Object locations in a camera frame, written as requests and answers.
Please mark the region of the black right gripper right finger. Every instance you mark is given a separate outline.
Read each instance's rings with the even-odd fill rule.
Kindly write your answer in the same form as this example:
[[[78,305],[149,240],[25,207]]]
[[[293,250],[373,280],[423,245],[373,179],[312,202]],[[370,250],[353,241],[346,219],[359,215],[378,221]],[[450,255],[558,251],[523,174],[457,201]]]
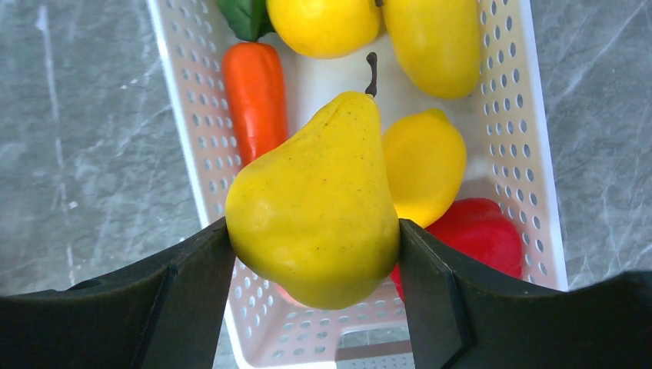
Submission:
[[[556,291],[401,220],[401,283],[418,368],[649,368],[651,273]]]

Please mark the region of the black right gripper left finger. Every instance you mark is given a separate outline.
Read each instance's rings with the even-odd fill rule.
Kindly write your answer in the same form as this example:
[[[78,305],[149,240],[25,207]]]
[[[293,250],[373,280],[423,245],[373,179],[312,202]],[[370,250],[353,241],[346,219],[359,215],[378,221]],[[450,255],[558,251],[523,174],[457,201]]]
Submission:
[[[235,254],[225,220],[68,290],[1,299],[3,368],[210,368]]]

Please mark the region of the yellow toy pear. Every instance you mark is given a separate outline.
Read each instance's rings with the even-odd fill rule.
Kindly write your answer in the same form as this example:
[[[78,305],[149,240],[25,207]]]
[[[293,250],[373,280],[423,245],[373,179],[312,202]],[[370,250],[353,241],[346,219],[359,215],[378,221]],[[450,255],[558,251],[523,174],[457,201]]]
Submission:
[[[362,302],[398,260],[376,93],[371,80],[365,91],[337,95],[244,167],[226,197],[238,259],[310,308]]]

